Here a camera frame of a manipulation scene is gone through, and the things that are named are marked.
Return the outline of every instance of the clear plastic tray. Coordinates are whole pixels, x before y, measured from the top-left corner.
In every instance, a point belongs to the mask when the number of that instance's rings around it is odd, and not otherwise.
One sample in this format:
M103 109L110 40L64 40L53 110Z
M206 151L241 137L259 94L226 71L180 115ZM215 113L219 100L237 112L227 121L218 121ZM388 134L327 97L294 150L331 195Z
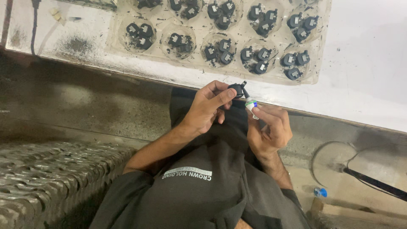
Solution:
M226 0L218 1L220 7ZM135 54L134 58L145 58L156 62L167 62L185 68L199 68L204 72L220 73L223 75L237 76L242 79L258 80L276 84L315 84L318 81L321 68L325 35L328 27L330 0L255 0L243 2L234 0L235 11L231 18L228 29L221 30L215 20L208 16L208 4L213 1L198 2L199 13L197 16L186 19L182 9L175 12L170 7L169 0L154 8L139 9L137 0L120 0L117 3L117 16L115 17L112 32L110 33L110 46L112 51L120 51ZM258 35L252 28L253 21L248 19L251 6L262 4L264 12L278 9L278 18L274 28L266 37ZM302 12L302 18L319 16L318 24L311 34L303 42L298 42L292 30L287 25L287 20L293 14ZM153 44L147 50L137 48L126 31L130 23L140 26L143 23L153 27L154 35L151 38ZM179 53L176 48L168 44L172 33L189 36L192 44L191 53ZM231 53L235 53L234 60L228 64L207 61L204 49L209 43L215 45L222 39L231 39ZM261 48L272 49L269 66L266 73L258 75L252 71L252 63L243 63L240 52L243 48L252 46L254 51ZM284 71L287 67L281 65L280 60L287 53L302 53L308 51L310 62L305 66L296 66L303 75L297 80L290 80Z

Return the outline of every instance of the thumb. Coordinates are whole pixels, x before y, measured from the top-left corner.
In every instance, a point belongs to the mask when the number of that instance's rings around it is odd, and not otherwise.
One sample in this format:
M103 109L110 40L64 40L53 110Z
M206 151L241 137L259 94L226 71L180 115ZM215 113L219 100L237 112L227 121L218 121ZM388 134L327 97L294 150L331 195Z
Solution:
M253 118L253 114L246 108L247 111L247 123L249 128L247 130L247 139L250 141L257 141L261 139L261 129L260 122L257 119Z
M209 106L212 110L218 109L220 106L227 104L230 102L235 96L237 92L233 88L229 88L224 90L223 92L219 93L219 95L211 98L209 100Z

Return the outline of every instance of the finger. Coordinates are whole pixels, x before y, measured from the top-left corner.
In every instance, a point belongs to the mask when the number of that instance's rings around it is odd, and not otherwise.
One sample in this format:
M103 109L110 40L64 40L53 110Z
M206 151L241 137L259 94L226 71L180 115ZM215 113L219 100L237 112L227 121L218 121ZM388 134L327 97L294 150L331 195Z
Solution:
M279 137L284 135L284 127L282 121L279 117L267 114L266 112L260 110L257 107L252 109L254 115L259 119L263 120L270 127L270 135L273 137Z
M222 124L225 121L225 112L221 109L217 109L217 117L218 117L218 123Z
M222 105L225 105L229 103L235 96L236 96L236 90L233 88L229 88L223 92L221 92L219 95L215 96L214 98L209 100L209 109L210 110L215 110L219 108Z
M228 84L214 80L201 88L198 92L204 94L208 99L213 98L220 92L227 90Z
M260 122L257 119L253 118L253 114L246 108L247 112L247 123L249 128L247 130L247 137L253 141L254 144L257 144L261 141L261 130L260 130Z
M259 107L259 109L266 112L267 114L279 117L281 119L284 130L291 131L290 119L289 119L289 116L288 116L288 112L286 110L278 109L275 106L274 107L262 106L262 107Z
M230 110L230 107L232 106L232 101L228 102L227 104L225 104L223 107L225 108L225 110Z

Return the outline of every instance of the blue plastic cap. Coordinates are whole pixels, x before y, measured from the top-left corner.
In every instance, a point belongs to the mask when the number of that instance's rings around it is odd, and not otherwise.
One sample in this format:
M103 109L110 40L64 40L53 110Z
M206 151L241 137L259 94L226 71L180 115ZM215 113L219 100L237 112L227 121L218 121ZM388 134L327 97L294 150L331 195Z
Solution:
M326 190L324 188L315 188L314 194L316 197L320 197L320 196L327 197L328 196L328 193L326 192Z
M323 197L328 196L328 193L326 192L326 190L324 188L321 188L321 190L319 192L320 192L321 196L323 196Z

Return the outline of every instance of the forearm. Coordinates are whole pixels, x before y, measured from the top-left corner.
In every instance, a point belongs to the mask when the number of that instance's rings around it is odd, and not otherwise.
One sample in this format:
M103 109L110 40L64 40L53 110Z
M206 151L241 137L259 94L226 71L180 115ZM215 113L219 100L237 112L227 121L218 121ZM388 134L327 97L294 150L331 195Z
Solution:
M176 154L194 138L194 134L190 133L183 125L179 125L137 151L126 164L123 173L134 170L149 172L152 165Z
M271 176L277 182L278 186L281 189L293 190L290 175L285 169L277 151L269 153L267 157L258 159L263 167L264 172L267 175Z

